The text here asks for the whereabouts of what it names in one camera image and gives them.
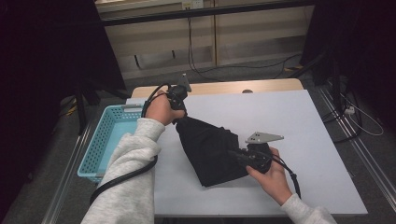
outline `blue plastic basket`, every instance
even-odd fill
[[[106,107],[78,168],[78,176],[100,182],[118,142],[125,133],[134,133],[140,116],[141,111],[125,112],[122,105]]]

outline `hand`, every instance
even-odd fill
[[[156,119],[163,125],[168,125],[174,119],[184,117],[184,110],[173,110],[169,104],[164,91],[157,91],[158,97],[155,98],[148,107],[146,118]]]
[[[279,156],[279,151],[276,148],[270,147],[270,149],[274,155]],[[272,161],[270,170],[265,174],[250,166],[247,166],[247,172],[262,185],[262,189],[279,205],[285,203],[291,196],[291,191],[286,181],[285,169],[277,162]]]

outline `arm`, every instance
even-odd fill
[[[119,141],[101,185],[149,164],[161,151],[156,142],[165,126],[183,116],[184,111],[170,108],[165,95],[157,97],[146,117],[137,121],[134,135],[126,133]],[[93,202],[82,223],[154,223],[153,179],[151,169],[104,191]]]
[[[270,147],[273,154],[279,156],[277,149]],[[262,189],[267,192],[288,214],[294,223],[336,223],[332,215],[323,207],[311,208],[300,200],[297,194],[292,194],[286,181],[285,169],[277,162],[271,163],[270,170],[262,174],[250,166],[247,172],[255,178]]]

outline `person's left hand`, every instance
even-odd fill
[[[184,117],[184,110],[173,110],[164,91],[157,91],[156,97],[148,107],[146,118],[156,119],[163,125],[170,124],[174,119]]]

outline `white wire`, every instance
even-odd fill
[[[384,129],[382,128],[382,126],[372,117],[370,117],[370,115],[368,115],[367,113],[365,113],[363,110],[361,110],[360,108],[358,108],[357,106],[355,106],[354,104],[352,104],[343,94],[341,94],[341,96],[348,101],[353,107],[355,107],[357,110],[359,110],[362,114],[364,114],[365,116],[367,116],[369,119],[371,119],[380,129],[381,129],[381,133],[370,133],[369,131],[363,129],[353,118],[352,116],[350,116],[349,114],[349,118],[352,120],[352,122],[354,122],[356,124],[356,126],[358,126],[359,128],[361,128],[363,131],[365,131],[366,133],[370,134],[370,135],[374,135],[374,136],[380,136],[384,133]]]

